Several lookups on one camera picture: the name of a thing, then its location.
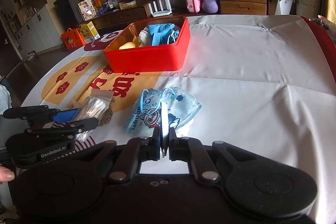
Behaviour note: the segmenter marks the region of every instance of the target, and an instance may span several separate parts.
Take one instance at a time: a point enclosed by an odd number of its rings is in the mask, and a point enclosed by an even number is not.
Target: blue printed face mask
[[[178,87],[143,90],[124,125],[126,132],[134,137],[152,136],[154,128],[161,126],[161,101],[168,107],[169,127],[175,129],[186,125],[202,107],[199,101]]]

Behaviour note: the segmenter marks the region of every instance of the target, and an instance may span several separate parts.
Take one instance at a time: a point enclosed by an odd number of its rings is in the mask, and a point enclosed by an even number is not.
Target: purple kettlebell
[[[218,5],[216,0],[203,0],[202,9],[208,14],[218,12]]]

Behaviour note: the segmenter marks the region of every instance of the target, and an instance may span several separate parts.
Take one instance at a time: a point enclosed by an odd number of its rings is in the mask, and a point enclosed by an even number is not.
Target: wooden floor
[[[60,60],[74,50],[65,47],[34,56],[31,60],[21,62],[10,75],[1,81],[10,93],[12,107],[19,107],[38,83],[38,81]]]

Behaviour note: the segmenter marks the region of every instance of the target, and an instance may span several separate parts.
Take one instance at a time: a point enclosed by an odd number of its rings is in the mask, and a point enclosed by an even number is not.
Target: red tablecloth edge
[[[322,27],[302,17],[316,37],[336,82],[336,46]]]

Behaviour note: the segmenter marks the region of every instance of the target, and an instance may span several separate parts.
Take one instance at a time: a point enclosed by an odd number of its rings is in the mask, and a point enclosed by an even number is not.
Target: red flower pattern
[[[70,86],[70,83],[67,81],[67,82],[64,82],[62,85],[60,85],[58,88],[57,88],[57,91],[56,91],[56,94],[61,94],[63,92],[65,92],[65,90]]]
[[[59,81],[62,81],[67,74],[68,74],[67,72],[64,72],[61,75],[59,75],[57,77],[56,83],[59,82]]]
[[[88,62],[83,62],[82,64],[78,65],[75,69],[75,72],[84,70],[88,64],[89,64]]]
[[[113,73],[113,70],[111,69],[110,65],[107,65],[105,68],[103,68],[103,72],[107,75],[111,75]]]

